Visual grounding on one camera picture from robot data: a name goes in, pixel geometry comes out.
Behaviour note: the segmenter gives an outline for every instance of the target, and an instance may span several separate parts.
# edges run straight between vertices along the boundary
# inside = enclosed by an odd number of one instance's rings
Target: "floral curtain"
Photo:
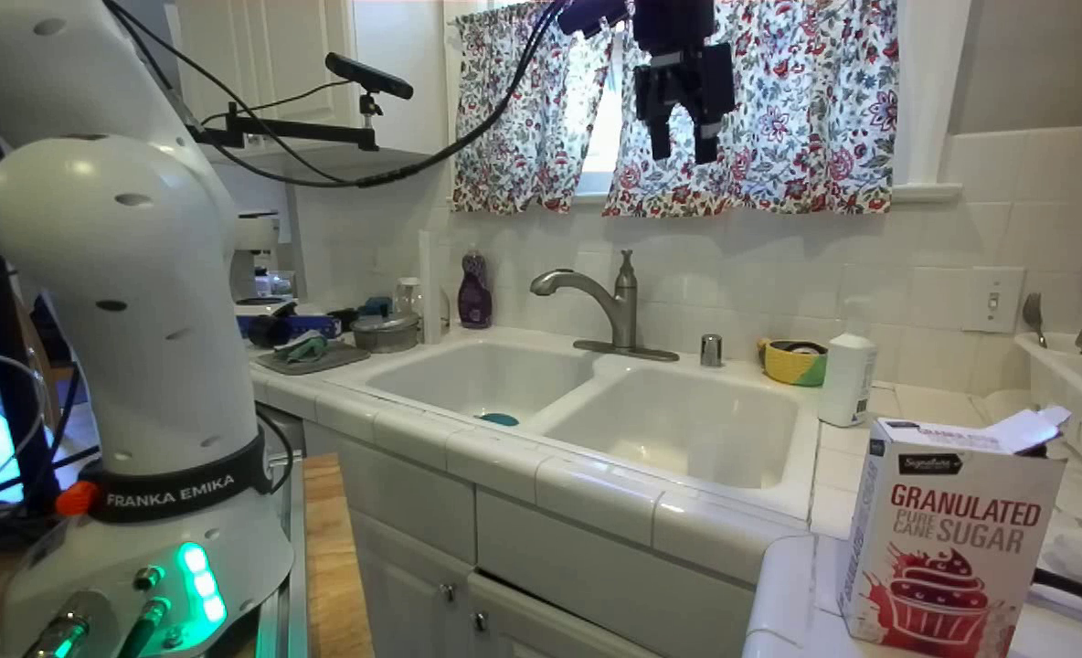
[[[457,134],[467,134],[502,104],[543,5],[548,0],[457,20]],[[543,33],[503,118],[457,154],[457,211],[510,216],[538,206],[553,211],[569,209],[603,95],[607,49],[607,33],[593,42],[565,36],[557,26]]]
[[[624,36],[607,216],[886,211],[898,118],[894,0],[718,0],[718,23],[733,58],[733,112],[714,165],[693,165],[685,111],[671,112],[671,157],[651,157],[632,92],[642,55]]]

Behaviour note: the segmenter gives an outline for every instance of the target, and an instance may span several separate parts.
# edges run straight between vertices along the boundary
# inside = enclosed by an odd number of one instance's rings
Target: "power outlet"
[[[1016,332],[1025,268],[973,268],[965,329]]]

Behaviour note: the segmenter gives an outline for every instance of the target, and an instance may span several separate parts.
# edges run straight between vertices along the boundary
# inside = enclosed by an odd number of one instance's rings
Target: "wall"
[[[314,301],[359,305],[417,272],[425,227],[449,253],[453,294],[464,250],[481,250],[496,279],[496,321],[565,338],[607,338],[576,294],[529,298],[525,282],[569,265],[610,282],[619,250],[636,250],[654,349],[693,350],[719,332],[727,355],[752,357],[761,338],[830,340],[866,332],[876,377],[926,389],[1025,389],[1009,338],[959,329],[973,268],[1028,268],[1048,329],[1082,321],[1082,128],[955,134],[943,179],[965,188],[949,206],[898,206],[886,221],[755,216],[733,221],[471,221],[446,211],[446,171],[382,188],[295,194],[300,253]]]

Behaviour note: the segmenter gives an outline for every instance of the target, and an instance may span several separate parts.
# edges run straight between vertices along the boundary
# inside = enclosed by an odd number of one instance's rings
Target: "double sink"
[[[459,340],[393,357],[364,389],[629,468],[755,494],[789,516],[809,512],[817,424],[803,395],[730,367]]]

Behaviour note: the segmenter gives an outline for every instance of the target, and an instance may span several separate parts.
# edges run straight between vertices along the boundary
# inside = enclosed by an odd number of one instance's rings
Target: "faucet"
[[[607,294],[601,282],[576,274],[574,268],[553,268],[541,272],[529,282],[532,298],[553,298],[558,290],[580,290],[588,301],[597,301],[610,321],[610,343],[603,340],[574,340],[580,350],[607,350],[607,355],[632,355],[632,357],[654,357],[654,362],[675,362],[671,350],[651,350],[638,343],[638,274],[629,265],[629,250],[623,250],[623,268],[614,279],[614,294]]]

